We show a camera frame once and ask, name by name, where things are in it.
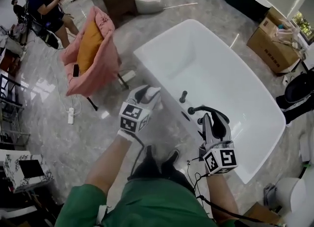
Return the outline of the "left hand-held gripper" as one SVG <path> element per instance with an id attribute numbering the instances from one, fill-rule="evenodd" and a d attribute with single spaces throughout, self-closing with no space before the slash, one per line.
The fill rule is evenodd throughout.
<path id="1" fill-rule="evenodd" d="M 139 133 L 148 124 L 156 105 L 157 87 L 142 85 L 133 89 L 120 108 L 120 129 Z"/>

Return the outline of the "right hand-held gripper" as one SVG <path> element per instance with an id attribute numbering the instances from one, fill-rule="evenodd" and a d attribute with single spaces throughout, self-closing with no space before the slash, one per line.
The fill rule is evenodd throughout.
<path id="1" fill-rule="evenodd" d="M 204 162 L 209 175 L 224 174 L 238 166 L 231 129 L 221 114 L 205 113 L 202 118 L 204 142 L 199 147 L 199 162 Z"/>

